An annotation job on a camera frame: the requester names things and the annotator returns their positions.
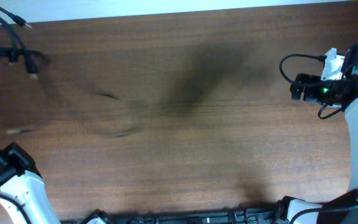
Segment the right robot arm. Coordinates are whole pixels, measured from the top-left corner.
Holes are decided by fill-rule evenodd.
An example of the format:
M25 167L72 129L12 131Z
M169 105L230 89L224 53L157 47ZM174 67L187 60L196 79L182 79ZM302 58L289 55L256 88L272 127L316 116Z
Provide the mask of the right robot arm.
M358 44L344 55L331 48L315 60L323 63L322 74L299 73L289 80L291 97L321 105L318 118L322 120L344 113L350 136L351 178L345 194L324 204L285 199L275 221L358 223Z

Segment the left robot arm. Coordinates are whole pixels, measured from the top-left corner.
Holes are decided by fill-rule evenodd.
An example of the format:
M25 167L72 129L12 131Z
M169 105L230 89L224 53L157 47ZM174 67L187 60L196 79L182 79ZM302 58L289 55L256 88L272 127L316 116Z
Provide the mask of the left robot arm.
M60 223L35 161L15 142L0 148L0 204L13 223Z

